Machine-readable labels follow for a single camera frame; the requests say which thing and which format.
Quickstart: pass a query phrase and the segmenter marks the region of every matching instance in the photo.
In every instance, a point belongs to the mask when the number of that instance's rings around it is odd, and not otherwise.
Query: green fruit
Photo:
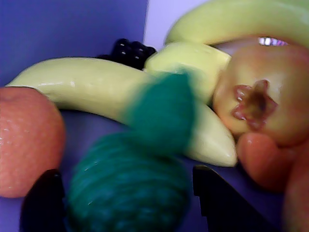
[[[75,232],[172,232],[190,203],[191,182],[175,158],[149,156],[130,134],[97,141],[68,192]]]
[[[148,154],[175,155],[188,146],[195,122],[195,98],[189,73],[161,73],[127,113],[132,143]]]

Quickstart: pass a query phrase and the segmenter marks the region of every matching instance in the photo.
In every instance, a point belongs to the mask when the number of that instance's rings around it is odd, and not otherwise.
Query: red apple
[[[279,146],[309,135],[309,51],[297,45],[239,49],[222,71],[213,107],[238,138],[264,133]]]

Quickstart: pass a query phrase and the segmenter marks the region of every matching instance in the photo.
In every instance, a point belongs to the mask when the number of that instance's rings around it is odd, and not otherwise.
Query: black object
[[[99,55],[96,58],[114,61],[132,68],[142,70],[147,58],[156,53],[153,47],[147,47],[138,41],[119,39],[115,42],[110,55]]]
[[[64,196],[60,172],[51,169],[43,173],[24,198],[19,232],[67,232]]]
[[[209,232],[279,232],[219,174],[205,165],[193,168],[194,195]]]

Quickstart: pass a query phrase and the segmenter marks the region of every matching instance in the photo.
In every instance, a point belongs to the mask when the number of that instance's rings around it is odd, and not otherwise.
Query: apple
[[[309,135],[309,51],[297,45],[240,48],[220,74],[213,107],[236,138],[246,132],[291,146]]]
[[[0,196],[24,197],[59,167],[64,146],[64,121],[51,101],[32,88],[0,88]]]

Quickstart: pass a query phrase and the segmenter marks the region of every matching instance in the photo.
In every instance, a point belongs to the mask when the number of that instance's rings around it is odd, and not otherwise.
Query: banana
[[[269,36],[309,48],[307,0],[210,0],[183,15],[166,44],[219,44],[249,36]]]
[[[237,163],[232,133],[205,104],[197,104],[197,121],[186,156],[221,167],[232,167]]]
[[[156,74],[161,71],[177,73],[182,67],[190,69],[199,78],[197,94],[204,103],[210,103],[219,72],[231,56],[214,47],[200,43],[170,43],[159,53],[146,60],[144,71]]]
[[[57,58],[22,71],[7,87],[31,87],[60,109],[104,116],[125,124],[124,110],[140,90],[158,80],[146,72],[96,58]],[[218,166],[237,162],[235,142],[211,109],[198,102],[198,120],[187,156]]]

